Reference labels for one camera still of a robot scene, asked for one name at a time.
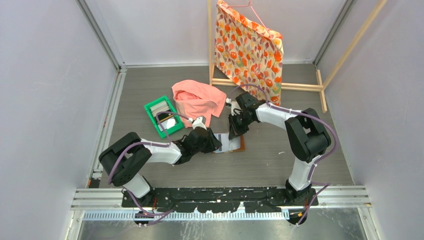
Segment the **brown leather card holder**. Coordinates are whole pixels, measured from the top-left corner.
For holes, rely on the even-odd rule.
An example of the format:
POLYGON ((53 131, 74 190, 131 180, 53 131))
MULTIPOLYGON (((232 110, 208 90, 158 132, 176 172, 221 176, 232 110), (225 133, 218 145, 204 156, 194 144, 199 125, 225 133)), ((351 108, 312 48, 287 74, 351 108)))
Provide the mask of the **brown leather card holder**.
POLYGON ((221 142, 222 146, 214 151, 215 154, 243 152, 246 150, 244 136, 229 139, 229 133, 215 133, 214 136, 221 142))

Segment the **green card tray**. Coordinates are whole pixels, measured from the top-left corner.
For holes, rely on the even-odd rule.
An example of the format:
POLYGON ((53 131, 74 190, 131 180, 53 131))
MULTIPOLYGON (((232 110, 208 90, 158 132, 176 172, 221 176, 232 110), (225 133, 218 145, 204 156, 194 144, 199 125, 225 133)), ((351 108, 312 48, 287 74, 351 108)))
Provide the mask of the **green card tray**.
POLYGON ((163 95, 143 107, 162 139, 166 137, 164 130, 171 135, 184 128, 181 118, 173 114, 176 109, 167 96, 163 95))

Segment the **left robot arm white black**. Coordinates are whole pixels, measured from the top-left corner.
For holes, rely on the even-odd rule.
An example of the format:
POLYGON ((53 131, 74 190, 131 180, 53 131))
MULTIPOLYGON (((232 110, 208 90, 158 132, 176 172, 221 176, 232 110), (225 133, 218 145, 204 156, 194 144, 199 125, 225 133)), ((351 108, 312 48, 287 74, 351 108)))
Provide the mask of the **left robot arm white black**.
POLYGON ((189 162, 198 153, 209 154, 221 146, 211 128, 196 127, 188 135, 170 143, 147 141, 130 132, 104 150, 98 160, 109 176, 109 184, 126 188, 136 203, 148 207, 154 197, 153 188, 139 174, 145 164, 180 165, 189 162))

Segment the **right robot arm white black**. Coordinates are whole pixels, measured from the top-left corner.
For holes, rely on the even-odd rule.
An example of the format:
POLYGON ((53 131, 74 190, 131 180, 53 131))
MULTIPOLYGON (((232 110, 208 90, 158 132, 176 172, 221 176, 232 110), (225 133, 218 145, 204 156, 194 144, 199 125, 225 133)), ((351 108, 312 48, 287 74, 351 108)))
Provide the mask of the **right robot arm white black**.
POLYGON ((258 100, 248 92, 240 94, 235 100, 227 98, 225 104, 231 109, 228 116, 229 140, 245 134, 253 122, 268 123, 286 131, 295 160, 285 183, 284 195, 291 205, 305 201, 311 194, 311 178, 318 159, 324 156, 332 143, 317 112, 312 108, 300 112, 283 110, 265 100, 258 100))

